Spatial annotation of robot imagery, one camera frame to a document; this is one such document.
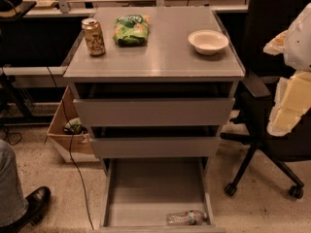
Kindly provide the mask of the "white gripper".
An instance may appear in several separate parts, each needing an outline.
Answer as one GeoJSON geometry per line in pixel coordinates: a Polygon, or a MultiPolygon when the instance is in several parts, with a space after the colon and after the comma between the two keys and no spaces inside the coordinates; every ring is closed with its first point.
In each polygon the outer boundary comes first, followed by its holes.
{"type": "Polygon", "coordinates": [[[276,86],[274,106],[267,131],[281,137],[290,133],[311,108],[311,3],[285,30],[263,48],[270,55],[284,53],[288,66],[296,70],[289,79],[281,78],[276,86]]]}

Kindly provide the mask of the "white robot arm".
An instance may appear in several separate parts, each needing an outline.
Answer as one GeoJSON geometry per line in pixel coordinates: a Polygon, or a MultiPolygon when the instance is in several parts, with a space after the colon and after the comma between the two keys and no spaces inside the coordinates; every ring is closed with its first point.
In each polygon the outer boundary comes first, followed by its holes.
{"type": "Polygon", "coordinates": [[[281,78],[277,83],[267,125],[270,135],[281,137],[290,133],[311,109],[311,4],[263,51],[271,55],[282,53],[285,64],[295,69],[290,78],[281,78]]]}

